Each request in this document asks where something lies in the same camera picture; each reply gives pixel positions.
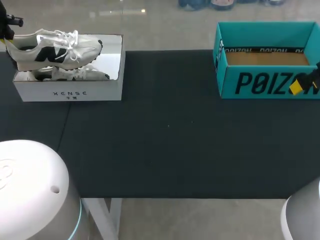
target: reflective floor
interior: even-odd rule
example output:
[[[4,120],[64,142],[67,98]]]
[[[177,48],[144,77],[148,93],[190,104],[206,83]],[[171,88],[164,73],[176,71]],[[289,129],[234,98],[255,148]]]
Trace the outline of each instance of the reflective floor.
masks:
[[[319,0],[281,6],[236,4],[232,10],[184,11],[178,0],[2,0],[23,17],[16,34],[40,28],[88,34],[124,34],[127,50],[212,49],[218,21],[320,21]]]
[[[283,199],[124,199],[119,240],[284,240]],[[92,228],[90,240],[102,240]]]

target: sneaker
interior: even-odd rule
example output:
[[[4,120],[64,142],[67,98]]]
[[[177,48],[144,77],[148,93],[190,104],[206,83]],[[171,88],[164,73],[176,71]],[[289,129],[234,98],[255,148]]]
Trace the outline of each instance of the sneaker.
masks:
[[[211,6],[219,11],[230,10],[236,4],[236,0],[211,0]]]
[[[57,67],[46,67],[29,72],[28,81],[107,81],[108,74],[98,71],[91,65],[66,71]]]
[[[102,41],[78,31],[63,32],[40,29],[29,35],[15,35],[5,39],[9,55],[20,72],[59,67],[73,70],[91,63],[101,53]]]

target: white robot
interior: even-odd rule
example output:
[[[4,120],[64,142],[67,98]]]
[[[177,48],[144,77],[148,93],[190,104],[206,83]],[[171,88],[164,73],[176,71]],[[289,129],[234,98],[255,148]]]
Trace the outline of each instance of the white robot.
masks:
[[[320,177],[285,202],[281,228],[285,240],[320,239]]]
[[[88,240],[88,215],[64,161],[46,145],[0,142],[0,240]]]

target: black tablecloth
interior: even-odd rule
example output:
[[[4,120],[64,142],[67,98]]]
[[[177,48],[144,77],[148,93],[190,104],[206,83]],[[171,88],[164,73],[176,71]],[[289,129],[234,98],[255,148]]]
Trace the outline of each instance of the black tablecloth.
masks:
[[[123,81],[121,102],[1,98],[1,140],[58,146],[82,197],[287,198],[320,175],[317,100],[221,99],[211,50],[127,51]]]

